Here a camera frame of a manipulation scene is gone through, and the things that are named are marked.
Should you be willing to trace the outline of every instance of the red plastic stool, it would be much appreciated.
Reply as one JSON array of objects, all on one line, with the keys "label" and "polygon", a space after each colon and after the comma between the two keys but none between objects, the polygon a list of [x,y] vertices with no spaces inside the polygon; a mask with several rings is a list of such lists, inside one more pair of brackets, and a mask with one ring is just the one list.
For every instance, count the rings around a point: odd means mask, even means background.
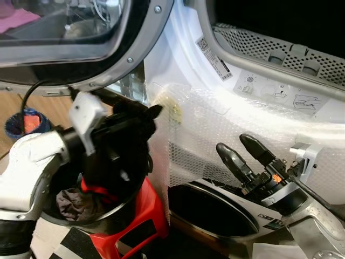
[{"label": "red plastic stool", "polygon": [[[116,242],[132,231],[140,224],[152,220],[156,229],[156,234],[143,240],[140,244],[126,253],[123,257],[119,255],[116,248]],[[103,259],[126,259],[141,250],[144,246],[150,243],[157,237],[165,238],[169,232],[169,226],[164,214],[164,208],[157,193],[152,187],[149,180],[146,178],[144,183],[136,196],[136,211],[133,222],[122,232],[112,236],[105,234],[90,235],[90,238],[96,247],[98,253]]]}]

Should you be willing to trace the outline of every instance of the blue container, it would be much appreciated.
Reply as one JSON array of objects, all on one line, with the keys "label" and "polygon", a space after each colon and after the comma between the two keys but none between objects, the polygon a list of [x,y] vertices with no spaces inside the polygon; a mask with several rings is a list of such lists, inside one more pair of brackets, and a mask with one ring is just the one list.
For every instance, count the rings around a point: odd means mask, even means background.
[{"label": "blue container", "polygon": [[[50,122],[46,116],[37,112],[32,108],[27,108],[24,110],[25,115],[37,115],[39,116],[40,124],[37,128],[35,128],[31,132],[27,132],[27,134],[31,133],[45,133],[50,130]],[[6,135],[11,139],[19,139],[23,134],[22,130],[22,116],[20,113],[16,113],[15,115],[11,116],[5,123],[5,132]]]}]

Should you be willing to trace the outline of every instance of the brown cloth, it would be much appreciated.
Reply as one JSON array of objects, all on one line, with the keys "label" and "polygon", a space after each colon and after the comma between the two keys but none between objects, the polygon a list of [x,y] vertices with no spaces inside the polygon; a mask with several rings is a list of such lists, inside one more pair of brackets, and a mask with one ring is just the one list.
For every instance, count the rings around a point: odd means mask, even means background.
[{"label": "brown cloth", "polygon": [[88,220],[104,213],[100,200],[91,194],[83,194],[77,188],[62,190],[56,196],[56,203],[61,215],[68,221]]}]

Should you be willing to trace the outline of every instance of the bubble wrap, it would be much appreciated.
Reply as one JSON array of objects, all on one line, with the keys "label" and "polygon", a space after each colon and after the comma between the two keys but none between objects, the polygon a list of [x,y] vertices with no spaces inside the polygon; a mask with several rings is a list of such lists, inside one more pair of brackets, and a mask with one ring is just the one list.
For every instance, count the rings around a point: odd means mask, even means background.
[{"label": "bubble wrap", "polygon": [[[254,172],[261,173],[263,166],[239,141],[240,134],[248,133],[277,157],[285,158],[288,165],[294,159],[289,149],[298,136],[319,136],[317,142],[326,146],[307,184],[328,202],[345,203],[343,124],[317,121],[291,108],[240,97],[223,88],[210,91],[188,85],[160,87],[154,84],[148,98],[150,104],[164,106],[156,120],[157,132],[150,141],[154,159],[154,172],[150,177],[160,186],[164,200],[167,200],[168,186],[199,178],[240,186],[216,152],[219,142],[237,150]],[[329,138],[340,145],[332,146]]]}]

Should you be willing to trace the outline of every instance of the orange light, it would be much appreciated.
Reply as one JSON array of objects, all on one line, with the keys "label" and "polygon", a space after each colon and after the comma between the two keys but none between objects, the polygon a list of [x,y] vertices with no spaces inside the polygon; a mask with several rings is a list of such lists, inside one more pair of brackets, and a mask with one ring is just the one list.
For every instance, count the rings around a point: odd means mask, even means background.
[{"label": "orange light", "polygon": [[273,181],[275,181],[276,183],[280,183],[281,180],[282,180],[281,177],[278,174],[274,174],[272,176],[272,178],[273,178]]}]

